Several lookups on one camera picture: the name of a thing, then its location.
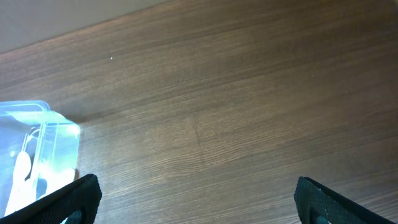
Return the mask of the white spoon thin handle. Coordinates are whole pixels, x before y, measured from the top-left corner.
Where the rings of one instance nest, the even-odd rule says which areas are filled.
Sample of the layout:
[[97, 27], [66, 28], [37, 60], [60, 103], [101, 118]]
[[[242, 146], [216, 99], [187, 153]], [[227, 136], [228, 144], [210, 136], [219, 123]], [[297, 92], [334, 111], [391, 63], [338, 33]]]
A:
[[71, 183], [75, 178], [75, 169], [67, 168], [60, 172], [49, 168], [40, 171], [37, 181], [37, 196], [51, 194]]

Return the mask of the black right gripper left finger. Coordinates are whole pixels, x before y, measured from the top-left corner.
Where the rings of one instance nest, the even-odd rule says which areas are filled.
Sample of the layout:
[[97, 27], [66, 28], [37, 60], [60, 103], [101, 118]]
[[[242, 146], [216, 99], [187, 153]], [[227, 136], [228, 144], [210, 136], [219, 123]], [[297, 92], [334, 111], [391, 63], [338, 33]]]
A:
[[1, 224], [58, 224], [94, 222], [102, 191], [98, 178], [87, 174], [4, 218]]

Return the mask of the white spoon wide handle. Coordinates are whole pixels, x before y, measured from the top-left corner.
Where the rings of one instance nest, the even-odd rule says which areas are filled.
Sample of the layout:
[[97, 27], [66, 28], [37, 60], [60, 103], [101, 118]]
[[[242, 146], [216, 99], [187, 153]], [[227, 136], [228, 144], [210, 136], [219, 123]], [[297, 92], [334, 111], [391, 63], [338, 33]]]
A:
[[31, 166], [32, 162], [29, 154], [25, 151], [18, 153], [12, 175], [12, 189], [4, 216], [10, 215], [16, 211], [19, 201], [19, 191], [24, 185], [25, 178], [30, 173]]

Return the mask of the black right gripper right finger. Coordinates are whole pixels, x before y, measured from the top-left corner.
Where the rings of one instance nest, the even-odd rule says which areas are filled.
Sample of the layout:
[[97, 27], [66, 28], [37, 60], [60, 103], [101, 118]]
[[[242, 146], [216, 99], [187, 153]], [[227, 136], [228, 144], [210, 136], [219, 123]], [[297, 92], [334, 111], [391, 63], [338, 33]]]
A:
[[294, 200], [305, 224], [394, 224], [309, 177], [298, 178]]

